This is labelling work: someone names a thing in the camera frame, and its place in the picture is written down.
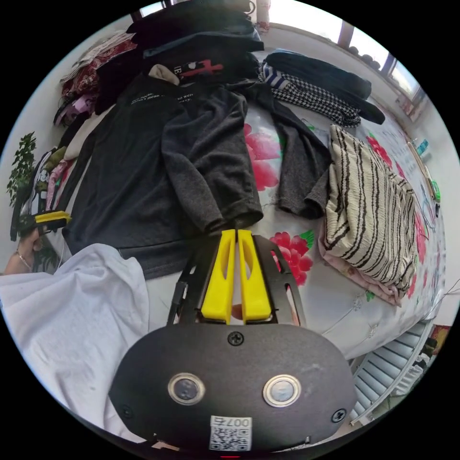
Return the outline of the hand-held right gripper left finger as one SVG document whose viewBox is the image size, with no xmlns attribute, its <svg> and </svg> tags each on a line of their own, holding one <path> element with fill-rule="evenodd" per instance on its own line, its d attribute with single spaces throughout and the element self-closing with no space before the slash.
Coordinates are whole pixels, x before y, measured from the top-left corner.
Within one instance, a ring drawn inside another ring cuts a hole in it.
<svg viewBox="0 0 460 460">
<path fill-rule="evenodd" d="M 201 307 L 203 318 L 211 322 L 229 324 L 231 320 L 236 230 L 221 233 L 206 294 Z"/>
</svg>

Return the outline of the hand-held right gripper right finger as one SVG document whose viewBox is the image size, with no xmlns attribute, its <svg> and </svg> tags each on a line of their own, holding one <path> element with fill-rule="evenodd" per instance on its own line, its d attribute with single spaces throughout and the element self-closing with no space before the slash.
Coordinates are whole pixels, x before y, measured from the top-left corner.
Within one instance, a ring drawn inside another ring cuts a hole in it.
<svg viewBox="0 0 460 460">
<path fill-rule="evenodd" d="M 271 316 L 271 304 L 265 287 L 251 231 L 238 230 L 242 320 L 245 324 L 263 322 Z"/>
</svg>

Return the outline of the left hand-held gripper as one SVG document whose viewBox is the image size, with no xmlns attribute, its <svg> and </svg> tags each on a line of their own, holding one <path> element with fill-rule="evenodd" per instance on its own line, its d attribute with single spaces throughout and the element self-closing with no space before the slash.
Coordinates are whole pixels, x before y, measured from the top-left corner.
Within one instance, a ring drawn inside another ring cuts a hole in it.
<svg viewBox="0 0 460 460">
<path fill-rule="evenodd" d="M 19 237 L 27 235 L 33 229 L 38 228 L 43 235 L 66 227 L 72 220 L 65 211 L 49 211 L 35 215 L 23 215 L 19 219 L 17 234 Z"/>
</svg>

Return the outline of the person's left hand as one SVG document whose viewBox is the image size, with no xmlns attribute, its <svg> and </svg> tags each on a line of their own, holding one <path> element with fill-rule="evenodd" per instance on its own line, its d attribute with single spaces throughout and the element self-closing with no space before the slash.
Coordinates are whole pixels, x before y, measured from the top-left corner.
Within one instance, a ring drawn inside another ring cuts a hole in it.
<svg viewBox="0 0 460 460">
<path fill-rule="evenodd" d="M 43 247 L 42 234 L 38 228 L 19 239 L 17 253 L 24 259 L 34 259 L 35 253 Z"/>
</svg>

